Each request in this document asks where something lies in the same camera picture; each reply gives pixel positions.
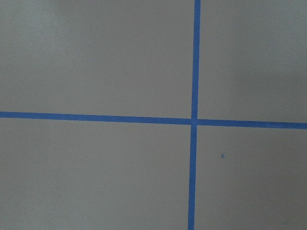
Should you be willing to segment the blue tape grid lines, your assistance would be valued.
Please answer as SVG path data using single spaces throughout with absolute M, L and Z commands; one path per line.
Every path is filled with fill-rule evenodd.
M 5 112 L 2 118 L 14 119 L 42 119 L 64 121 L 91 121 L 115 122 L 137 124 L 163 124 L 163 125 L 189 125 L 190 150 L 189 150 L 189 202 L 188 202 L 188 229 L 195 228 L 195 198 L 196 198 L 196 169 L 197 169 L 197 134 L 199 126 L 212 127 L 248 127 L 248 128 L 275 128 L 275 129 L 301 129 L 307 128 L 306 123 L 273 122 L 273 121 L 244 121 L 199 119 L 199 66 L 200 66 L 200 31 L 201 31 L 201 1 L 194 2 L 193 11 L 193 60 L 192 60 L 192 88 L 191 88 L 191 117 L 168 118 L 146 116 L 119 116 L 119 115 L 81 115 L 57 113 L 31 113 L 31 112 Z

